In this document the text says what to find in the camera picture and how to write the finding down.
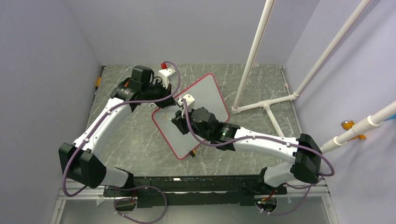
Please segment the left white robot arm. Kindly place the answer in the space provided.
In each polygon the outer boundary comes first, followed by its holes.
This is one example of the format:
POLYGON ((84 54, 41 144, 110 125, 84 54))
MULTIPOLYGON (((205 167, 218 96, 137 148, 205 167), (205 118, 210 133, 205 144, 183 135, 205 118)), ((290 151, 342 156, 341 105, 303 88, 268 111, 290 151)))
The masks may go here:
POLYGON ((66 179, 70 178, 92 189, 100 185, 114 186, 122 196, 133 192, 134 175, 120 168, 105 166, 100 157, 108 138, 137 106, 154 103, 165 108, 176 104, 173 96, 179 87, 172 87, 170 77, 176 75, 180 83, 180 71, 170 61, 163 62, 161 67, 155 75, 149 67, 134 66, 131 76, 113 89, 105 108, 87 130, 73 143, 60 146, 63 191, 67 190, 66 179))

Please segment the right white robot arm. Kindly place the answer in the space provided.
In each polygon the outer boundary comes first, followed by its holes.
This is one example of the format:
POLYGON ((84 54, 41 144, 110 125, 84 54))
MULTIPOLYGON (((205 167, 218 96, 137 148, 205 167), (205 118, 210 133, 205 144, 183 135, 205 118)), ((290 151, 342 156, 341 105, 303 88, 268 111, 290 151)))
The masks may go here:
POLYGON ((236 124, 220 122, 203 107, 192 109, 188 115, 179 110, 171 122, 181 134, 191 133, 195 140, 207 146, 223 151, 263 153, 283 160, 282 164, 262 169, 257 187, 264 194, 288 181, 319 182, 322 152, 308 134, 287 138, 254 132, 236 124))

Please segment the red-framed whiteboard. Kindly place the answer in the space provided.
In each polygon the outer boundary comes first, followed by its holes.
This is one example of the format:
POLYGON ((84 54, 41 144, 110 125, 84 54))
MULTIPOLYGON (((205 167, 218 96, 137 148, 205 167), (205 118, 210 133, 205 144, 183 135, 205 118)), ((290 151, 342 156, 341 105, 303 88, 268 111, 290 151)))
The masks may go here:
MULTIPOLYGON (((229 112, 214 75, 207 74, 203 76, 174 98, 179 100, 186 94, 194 97, 194 109, 204 107, 213 113, 217 120, 221 122, 229 120, 229 112)), ((152 113, 152 120, 173 154, 177 159, 182 160, 190 154, 190 151, 196 149, 200 143, 190 133, 182 134, 171 122, 171 119, 175 117, 175 113, 179 110, 180 108, 177 105, 164 109, 158 108, 152 113)))

